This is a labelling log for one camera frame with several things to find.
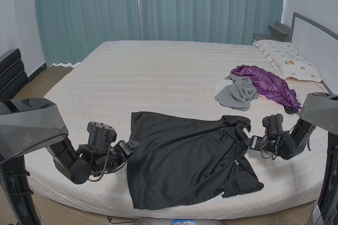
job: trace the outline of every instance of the mattress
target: mattress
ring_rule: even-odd
[[[276,73],[255,46],[179,42],[108,41],[97,47],[45,96],[55,102],[76,149],[87,143],[87,123],[113,126],[117,140],[129,139],[130,114],[153,111],[178,117],[218,120],[222,115],[242,115],[251,119],[247,133],[262,136],[262,118],[281,113],[284,130],[297,121],[281,105],[261,98],[251,102],[246,112],[222,107],[213,88],[238,65],[257,65]],[[301,103],[310,92],[323,91],[314,82],[289,79]],[[217,196],[203,203],[161,210],[133,209],[126,168],[105,175],[98,183],[75,185],[54,167],[45,149],[26,155],[32,189],[57,202],[81,210],[120,217],[234,219],[283,210],[319,197],[325,162],[327,135],[317,128],[307,149],[291,160],[265,160],[248,150],[249,160],[261,191],[230,198]]]

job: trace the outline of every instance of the tiled floor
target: tiled floor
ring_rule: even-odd
[[[39,74],[31,83],[15,96],[15,98],[44,97],[45,94],[73,68],[51,66]],[[46,225],[101,225],[110,224],[108,217],[94,214],[53,202],[35,193],[35,205],[40,211],[42,220]],[[314,202],[289,208],[277,213],[263,216],[223,220],[226,225],[306,225],[310,218]],[[8,205],[3,191],[0,191],[0,221],[1,225],[15,224],[15,217]],[[133,222],[134,219],[112,217],[112,223]]]

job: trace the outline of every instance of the white headboard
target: white headboard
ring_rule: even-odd
[[[323,76],[327,90],[338,94],[338,35],[298,13],[293,13],[291,42]]]

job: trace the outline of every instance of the gray towel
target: gray towel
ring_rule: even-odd
[[[222,106],[246,111],[250,101],[258,98],[258,93],[249,77],[240,77],[230,73],[226,79],[231,79],[233,84],[227,85],[216,96],[215,100]]]

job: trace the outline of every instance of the pillow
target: pillow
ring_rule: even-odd
[[[270,61],[279,77],[321,82],[319,71],[311,65],[290,42],[259,40],[253,43]]]

